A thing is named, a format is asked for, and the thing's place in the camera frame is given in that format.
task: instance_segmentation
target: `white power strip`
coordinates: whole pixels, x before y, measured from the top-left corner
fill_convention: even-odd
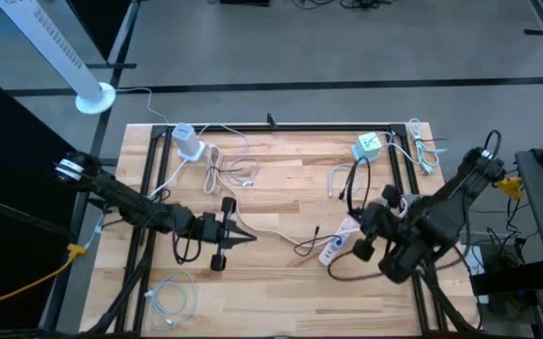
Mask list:
[[[356,231],[357,226],[357,222],[351,217],[344,218],[343,222],[340,224],[340,227],[335,233],[339,237],[336,237],[332,241],[328,242],[324,250],[322,250],[319,254],[319,262],[323,266],[328,266],[329,263],[331,263],[336,254],[338,254],[340,249],[346,243],[348,236],[353,233],[348,231]]]

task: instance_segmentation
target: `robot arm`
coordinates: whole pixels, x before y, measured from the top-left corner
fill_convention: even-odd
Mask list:
[[[68,154],[56,164],[56,176],[59,181],[78,191],[97,194],[106,206],[118,207],[122,218],[135,227],[147,227],[162,234],[174,232],[182,238],[218,244],[221,252],[256,240],[254,235],[238,228],[230,218],[216,221],[213,213],[204,213],[196,218],[189,209],[178,203],[153,202],[116,180],[114,175],[102,169],[99,159],[86,153]],[[234,199],[225,198],[222,209],[226,216],[233,213]],[[231,232],[244,237],[231,238]],[[224,256],[220,259],[214,257],[212,269],[223,270],[224,264]]]
[[[465,155],[455,177],[433,196],[409,197],[410,208],[404,218],[391,212],[390,207],[397,207],[401,196],[396,189],[387,186],[382,195],[389,206],[371,202],[352,213],[365,234],[365,238],[355,244],[353,253],[369,261],[374,240],[379,236],[386,238],[395,246],[378,266],[391,281],[403,283],[422,261],[436,263],[455,245],[467,222],[468,208],[488,184],[504,176],[502,160],[482,148],[472,149]]]

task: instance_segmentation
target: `gray floor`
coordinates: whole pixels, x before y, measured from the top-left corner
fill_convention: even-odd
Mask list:
[[[63,0],[40,1],[79,55],[101,57]],[[127,61],[135,70],[120,85],[189,85],[292,81],[348,81],[543,76],[543,38],[524,28],[542,28],[522,0],[399,2],[379,10],[349,11],[338,4],[317,10],[284,0],[271,8],[221,6],[207,0],[144,2]],[[110,71],[94,72],[108,81]],[[4,89],[65,88],[63,80],[0,11],[0,86]],[[145,109],[147,95],[121,95],[105,134],[102,157],[119,154],[124,126],[160,122]],[[99,117],[76,112],[73,98],[19,98],[73,146],[88,150]],[[503,133],[500,156],[513,168],[514,153],[543,147],[543,86],[439,89],[333,89],[267,92],[156,94],[152,106],[179,122],[429,121],[440,147],[445,177],[463,154],[481,146],[490,129]],[[475,209],[505,207],[492,189]],[[529,210],[517,225],[535,231]],[[81,239],[97,218],[88,211]],[[472,227],[504,232],[504,216],[473,215]],[[93,253],[76,263],[59,329],[76,331],[88,288]],[[525,248],[529,260],[543,259],[537,237]],[[530,335],[528,326],[487,315],[492,333]]]

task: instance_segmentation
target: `white charger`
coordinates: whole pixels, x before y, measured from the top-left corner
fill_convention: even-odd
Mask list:
[[[192,125],[181,122],[175,126],[171,135],[177,142],[177,146],[179,146],[177,155],[191,162],[200,160],[204,152],[204,142],[198,139]]]
[[[365,156],[369,161],[374,161],[377,159],[382,148],[382,143],[380,138],[374,132],[360,135],[357,138],[357,142],[351,146],[351,151],[355,159],[360,159],[362,156]]]

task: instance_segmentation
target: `wooden table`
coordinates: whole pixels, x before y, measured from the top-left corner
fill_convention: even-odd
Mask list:
[[[151,128],[151,125],[128,125],[122,143],[116,174],[120,181],[136,189],[144,170]],[[245,221],[258,228],[280,230],[303,241],[312,238],[317,225],[321,227],[320,235],[333,234],[345,217],[346,206],[327,196],[327,174],[334,166],[353,161],[349,147],[359,134],[273,132],[248,135],[251,144],[248,155],[259,159],[262,166],[253,187],[235,188]],[[432,138],[427,123],[423,124],[423,138]],[[225,154],[241,151],[244,144],[242,138],[231,133],[204,133],[202,139],[206,143],[214,142]],[[399,155],[404,186],[408,188],[404,161]],[[172,152],[167,177],[180,163]],[[157,168],[154,165],[152,178],[156,178]],[[360,172],[363,174],[361,179],[366,178],[366,168],[362,167]],[[345,176],[345,171],[337,172],[333,183],[335,195],[340,191]],[[431,175],[418,175],[417,179],[421,192],[425,194],[431,194],[443,185],[439,169]],[[169,185],[172,195],[167,202],[181,202],[196,215],[204,211],[219,213],[222,197],[231,195],[231,192],[224,188],[218,196],[206,195],[202,191],[203,181],[203,161],[186,165],[178,179]],[[388,152],[384,150],[372,164],[371,197],[378,197],[386,184],[392,184],[392,176]],[[361,180],[360,185],[363,188],[366,181]],[[357,192],[356,198],[362,198],[362,191]],[[117,218],[113,215],[107,220]],[[131,232],[130,225],[121,223],[102,233],[81,331],[98,320],[120,291]],[[351,248],[360,234],[350,236],[346,247]],[[257,236],[256,242],[229,250],[227,269],[218,274],[209,269],[216,246],[203,245],[199,260],[178,266],[172,255],[170,234],[159,234],[150,287],[172,272],[189,270],[197,282],[198,310],[185,324],[170,331],[153,331],[146,319],[142,335],[370,336],[420,333],[410,281],[394,284],[380,277],[362,282],[336,282],[318,263],[317,255],[301,258],[293,253],[292,244],[277,235]],[[370,263],[354,257],[344,259],[336,265],[337,274],[359,275],[378,271],[377,262],[381,256],[378,253],[383,253],[384,246],[383,240],[375,242],[376,255]],[[441,262],[451,262],[455,257],[456,253],[450,251]],[[475,299],[466,268],[461,264],[439,272],[439,282],[456,309],[472,324],[477,323]],[[425,294],[426,309],[431,324],[436,328],[432,301],[427,290]],[[135,299],[136,293],[129,303],[127,328],[133,322]],[[169,288],[161,293],[159,300],[168,308],[174,308],[181,301],[181,296]]]

